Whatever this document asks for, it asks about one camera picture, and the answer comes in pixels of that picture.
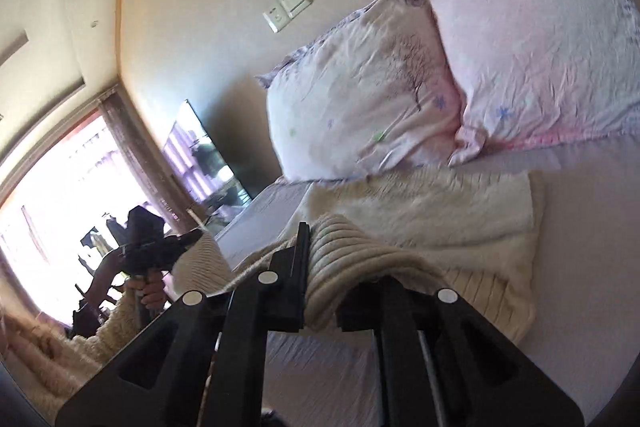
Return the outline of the person's left hand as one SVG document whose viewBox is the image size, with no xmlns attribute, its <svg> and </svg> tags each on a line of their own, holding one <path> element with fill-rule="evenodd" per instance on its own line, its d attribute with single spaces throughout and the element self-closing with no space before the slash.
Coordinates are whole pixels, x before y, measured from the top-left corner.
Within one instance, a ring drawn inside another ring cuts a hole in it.
<svg viewBox="0 0 640 427">
<path fill-rule="evenodd" d="M 88 291 L 85 292 L 85 304 L 96 311 L 106 298 L 114 277 L 120 271 L 122 271 L 122 248 L 117 248 L 102 259 L 98 269 L 94 272 L 93 281 Z M 126 282 L 126 287 L 137 291 L 142 306 L 146 309 L 160 310 L 166 303 L 167 296 L 162 272 L 150 271 L 142 279 L 130 277 Z"/>
</svg>

